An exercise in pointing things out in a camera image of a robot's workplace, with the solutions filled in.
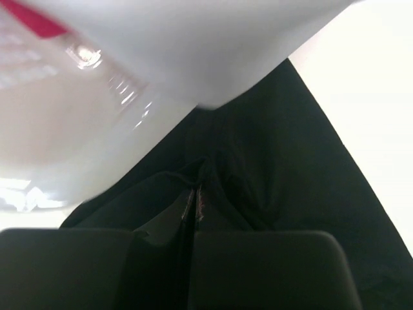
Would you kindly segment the black t shirt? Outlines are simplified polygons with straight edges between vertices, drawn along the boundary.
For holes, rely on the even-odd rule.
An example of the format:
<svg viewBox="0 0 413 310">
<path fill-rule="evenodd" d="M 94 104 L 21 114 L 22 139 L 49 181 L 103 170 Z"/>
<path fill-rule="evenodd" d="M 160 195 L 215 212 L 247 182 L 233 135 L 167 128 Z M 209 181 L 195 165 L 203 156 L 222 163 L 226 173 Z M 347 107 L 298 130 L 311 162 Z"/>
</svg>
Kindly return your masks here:
<svg viewBox="0 0 413 310">
<path fill-rule="evenodd" d="M 412 308 L 412 257 L 290 61 L 216 110 L 193 110 L 65 229 L 133 231 L 173 203 L 200 231 L 323 231 L 364 309 Z"/>
</svg>

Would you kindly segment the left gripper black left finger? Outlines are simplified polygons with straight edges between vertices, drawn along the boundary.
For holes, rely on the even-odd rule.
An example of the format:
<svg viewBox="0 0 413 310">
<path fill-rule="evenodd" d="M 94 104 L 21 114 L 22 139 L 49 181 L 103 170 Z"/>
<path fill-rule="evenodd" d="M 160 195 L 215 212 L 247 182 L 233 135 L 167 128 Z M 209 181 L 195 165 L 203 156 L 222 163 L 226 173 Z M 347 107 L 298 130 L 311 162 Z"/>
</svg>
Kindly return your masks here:
<svg viewBox="0 0 413 310">
<path fill-rule="evenodd" d="M 194 196 L 134 231 L 3 231 L 1 308 L 185 309 Z"/>
</svg>

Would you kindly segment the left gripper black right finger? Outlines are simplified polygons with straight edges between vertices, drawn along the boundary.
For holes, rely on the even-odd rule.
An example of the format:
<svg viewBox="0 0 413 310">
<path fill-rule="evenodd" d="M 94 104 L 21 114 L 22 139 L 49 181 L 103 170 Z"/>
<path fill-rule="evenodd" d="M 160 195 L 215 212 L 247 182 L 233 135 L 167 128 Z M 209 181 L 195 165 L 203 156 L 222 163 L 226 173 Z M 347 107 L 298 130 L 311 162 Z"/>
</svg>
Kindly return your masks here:
<svg viewBox="0 0 413 310">
<path fill-rule="evenodd" d="M 191 309 L 362 309 L 347 257 L 322 231 L 203 231 L 196 192 Z"/>
</svg>

